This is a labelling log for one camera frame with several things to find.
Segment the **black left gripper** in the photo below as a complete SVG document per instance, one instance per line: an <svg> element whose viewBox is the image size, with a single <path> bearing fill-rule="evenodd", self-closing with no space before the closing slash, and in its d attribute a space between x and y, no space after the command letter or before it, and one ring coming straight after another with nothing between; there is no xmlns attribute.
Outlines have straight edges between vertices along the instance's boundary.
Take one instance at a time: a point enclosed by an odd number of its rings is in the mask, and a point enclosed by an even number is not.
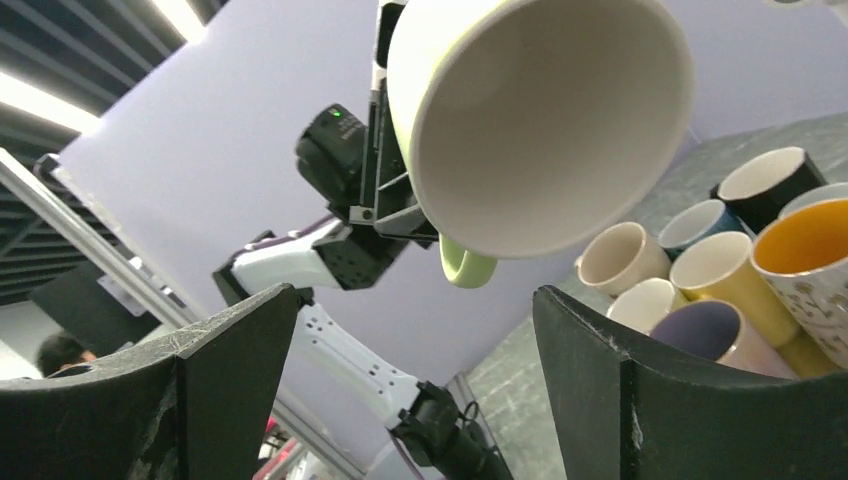
<svg viewBox="0 0 848 480"><path fill-rule="evenodd" d="M405 6L378 3L367 120L340 104L322 110L296 144L297 169L345 223L387 238L436 242L438 233L412 192L389 111L386 63Z"/></svg>

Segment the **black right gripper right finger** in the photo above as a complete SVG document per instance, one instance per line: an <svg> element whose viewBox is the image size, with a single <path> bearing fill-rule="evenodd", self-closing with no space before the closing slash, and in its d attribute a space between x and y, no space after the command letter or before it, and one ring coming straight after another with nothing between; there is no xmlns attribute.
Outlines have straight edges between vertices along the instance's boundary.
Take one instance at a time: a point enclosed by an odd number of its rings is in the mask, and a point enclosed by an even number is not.
<svg viewBox="0 0 848 480"><path fill-rule="evenodd" d="M698 358L553 286L532 317L570 479L843 479L847 376L787 380Z"/></svg>

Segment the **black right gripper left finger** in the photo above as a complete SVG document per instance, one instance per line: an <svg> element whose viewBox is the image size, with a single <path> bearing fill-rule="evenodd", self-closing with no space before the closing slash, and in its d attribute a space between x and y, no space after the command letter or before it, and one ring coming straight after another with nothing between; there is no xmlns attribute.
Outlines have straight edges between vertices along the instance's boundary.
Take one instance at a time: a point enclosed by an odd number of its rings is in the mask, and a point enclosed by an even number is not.
<svg viewBox="0 0 848 480"><path fill-rule="evenodd" d="M249 479L299 311L270 287L208 320L1 385L5 479Z"/></svg>

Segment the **pink lidded cup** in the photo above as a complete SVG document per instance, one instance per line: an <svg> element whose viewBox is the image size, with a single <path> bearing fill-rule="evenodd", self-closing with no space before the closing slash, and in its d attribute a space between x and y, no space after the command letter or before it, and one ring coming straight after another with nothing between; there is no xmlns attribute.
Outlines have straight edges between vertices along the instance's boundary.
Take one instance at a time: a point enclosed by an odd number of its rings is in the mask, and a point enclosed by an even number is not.
<svg viewBox="0 0 848 480"><path fill-rule="evenodd" d="M695 301L671 312L653 328L650 337L735 369L776 378L798 378L743 313L721 300Z"/></svg>

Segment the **beige teal patterned mug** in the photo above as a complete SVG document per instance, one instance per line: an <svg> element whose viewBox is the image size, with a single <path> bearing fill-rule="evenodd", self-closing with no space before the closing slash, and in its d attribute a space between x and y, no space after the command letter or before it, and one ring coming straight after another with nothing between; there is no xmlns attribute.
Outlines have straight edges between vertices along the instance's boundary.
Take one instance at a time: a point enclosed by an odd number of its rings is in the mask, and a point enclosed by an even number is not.
<svg viewBox="0 0 848 480"><path fill-rule="evenodd" d="M667 279L671 260L641 224L623 222L595 237L574 265L584 285L617 298L641 281Z"/></svg>

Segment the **yellow mug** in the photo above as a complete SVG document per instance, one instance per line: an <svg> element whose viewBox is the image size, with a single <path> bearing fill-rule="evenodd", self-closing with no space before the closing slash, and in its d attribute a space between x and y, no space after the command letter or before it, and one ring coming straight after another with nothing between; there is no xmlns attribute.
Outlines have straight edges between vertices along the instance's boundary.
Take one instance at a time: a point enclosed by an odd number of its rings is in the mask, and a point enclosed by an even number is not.
<svg viewBox="0 0 848 480"><path fill-rule="evenodd" d="M741 232L711 235L673 262L669 279L688 299L717 299L737 307L775 349L800 325L750 263L753 243Z"/></svg>

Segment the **light green mug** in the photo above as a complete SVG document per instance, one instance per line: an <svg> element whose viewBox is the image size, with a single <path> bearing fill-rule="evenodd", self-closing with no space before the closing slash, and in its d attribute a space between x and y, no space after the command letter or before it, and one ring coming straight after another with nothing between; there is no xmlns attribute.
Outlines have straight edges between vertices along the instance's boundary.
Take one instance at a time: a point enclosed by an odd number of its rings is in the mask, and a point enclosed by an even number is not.
<svg viewBox="0 0 848 480"><path fill-rule="evenodd" d="M460 288L627 213L676 155L695 79L662 1L411 1L386 71L412 190Z"/></svg>

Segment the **blue floral mug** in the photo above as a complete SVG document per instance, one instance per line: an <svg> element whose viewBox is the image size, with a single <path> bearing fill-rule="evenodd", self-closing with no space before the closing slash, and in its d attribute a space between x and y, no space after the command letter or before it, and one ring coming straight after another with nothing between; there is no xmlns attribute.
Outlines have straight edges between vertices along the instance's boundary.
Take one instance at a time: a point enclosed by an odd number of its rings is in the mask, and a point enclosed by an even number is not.
<svg viewBox="0 0 848 480"><path fill-rule="evenodd" d="M741 221L721 200L709 199L674 216L659 232L657 241L675 260L700 240L726 231L746 233Z"/></svg>

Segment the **clear glass mug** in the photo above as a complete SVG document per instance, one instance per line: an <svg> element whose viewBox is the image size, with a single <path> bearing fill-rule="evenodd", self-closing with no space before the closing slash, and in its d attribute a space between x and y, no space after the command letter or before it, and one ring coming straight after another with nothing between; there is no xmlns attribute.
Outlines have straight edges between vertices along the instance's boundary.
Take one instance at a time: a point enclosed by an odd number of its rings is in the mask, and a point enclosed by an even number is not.
<svg viewBox="0 0 848 480"><path fill-rule="evenodd" d="M827 357L847 367L847 201L809 205L754 241L750 263Z"/></svg>

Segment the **black white-lined mug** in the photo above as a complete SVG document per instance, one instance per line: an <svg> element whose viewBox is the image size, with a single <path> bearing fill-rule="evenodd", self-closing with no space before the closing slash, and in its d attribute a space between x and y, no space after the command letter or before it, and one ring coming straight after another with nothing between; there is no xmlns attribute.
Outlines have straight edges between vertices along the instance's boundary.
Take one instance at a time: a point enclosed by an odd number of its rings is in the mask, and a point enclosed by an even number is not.
<svg viewBox="0 0 848 480"><path fill-rule="evenodd" d="M759 234L792 200L827 184L808 152L790 146L748 160L717 183L709 197Z"/></svg>

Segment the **lime green faceted mug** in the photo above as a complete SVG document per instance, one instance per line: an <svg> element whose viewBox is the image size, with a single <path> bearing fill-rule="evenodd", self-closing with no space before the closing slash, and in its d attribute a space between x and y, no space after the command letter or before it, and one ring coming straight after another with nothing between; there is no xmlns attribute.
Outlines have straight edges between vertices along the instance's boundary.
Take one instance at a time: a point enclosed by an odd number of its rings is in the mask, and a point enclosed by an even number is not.
<svg viewBox="0 0 848 480"><path fill-rule="evenodd" d="M669 280L650 278L618 296L606 316L632 330L650 334L666 316L687 303L685 295Z"/></svg>

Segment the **grey blue mug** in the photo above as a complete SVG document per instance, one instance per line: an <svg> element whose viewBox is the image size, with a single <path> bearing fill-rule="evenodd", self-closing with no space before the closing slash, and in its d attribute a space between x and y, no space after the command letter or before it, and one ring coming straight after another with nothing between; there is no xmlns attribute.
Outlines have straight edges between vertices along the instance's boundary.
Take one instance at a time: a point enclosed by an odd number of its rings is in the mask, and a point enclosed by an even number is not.
<svg viewBox="0 0 848 480"><path fill-rule="evenodd" d="M783 219L794 212L821 202L846 199L847 192L847 182L837 182L814 188L787 203L778 214L778 219Z"/></svg>

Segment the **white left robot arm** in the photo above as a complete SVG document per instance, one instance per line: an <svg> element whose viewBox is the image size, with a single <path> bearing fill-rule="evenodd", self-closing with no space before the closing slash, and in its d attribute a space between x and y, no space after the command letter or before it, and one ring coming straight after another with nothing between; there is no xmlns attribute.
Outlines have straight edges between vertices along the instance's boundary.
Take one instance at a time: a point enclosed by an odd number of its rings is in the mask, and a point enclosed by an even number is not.
<svg viewBox="0 0 848 480"><path fill-rule="evenodd" d="M262 233L212 277L228 305L275 283L293 285L300 303L293 347L357 394L411 470L432 467L447 479L507 479L510 470L479 424L476 402L459 406L445 387L391 365L339 326L315 297L318 287L371 288L410 243L428 248L437 239L412 193L388 105L385 67L403 9L401 1L378 5L367 120L332 104L296 143L297 170L326 200L327 215L282 236Z"/></svg>

